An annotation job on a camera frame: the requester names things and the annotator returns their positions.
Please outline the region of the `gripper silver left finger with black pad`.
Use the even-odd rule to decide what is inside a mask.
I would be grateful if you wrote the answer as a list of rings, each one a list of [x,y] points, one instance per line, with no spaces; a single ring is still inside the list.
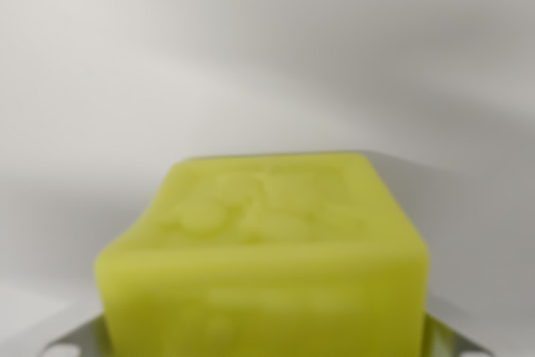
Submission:
[[[110,356],[104,319],[98,316],[46,344],[41,356]]]

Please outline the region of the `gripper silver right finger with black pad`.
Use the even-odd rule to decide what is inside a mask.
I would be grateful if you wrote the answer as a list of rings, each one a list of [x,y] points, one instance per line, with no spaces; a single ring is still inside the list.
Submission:
[[[427,314],[425,357],[491,357],[493,353]]]

